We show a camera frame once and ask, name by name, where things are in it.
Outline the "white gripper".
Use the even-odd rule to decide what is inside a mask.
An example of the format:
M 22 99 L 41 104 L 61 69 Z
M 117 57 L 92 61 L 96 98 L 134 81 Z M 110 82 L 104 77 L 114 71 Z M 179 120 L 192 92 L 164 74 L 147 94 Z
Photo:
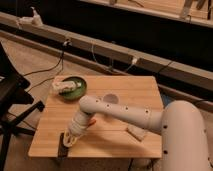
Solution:
M 81 136 L 91 123 L 93 114 L 87 114 L 78 111 L 68 124 L 69 132 L 65 132 L 63 136 L 63 145 L 67 148 L 72 147 L 77 137 Z

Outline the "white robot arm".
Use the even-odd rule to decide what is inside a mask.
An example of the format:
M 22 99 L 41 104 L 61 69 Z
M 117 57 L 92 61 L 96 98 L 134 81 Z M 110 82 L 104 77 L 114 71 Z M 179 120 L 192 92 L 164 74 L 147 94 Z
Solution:
M 211 171 L 207 133 L 199 109 L 177 100 L 156 111 L 109 103 L 92 96 L 79 100 L 79 110 L 63 136 L 63 145 L 72 147 L 84 134 L 91 118 L 105 114 L 162 136 L 162 171 Z

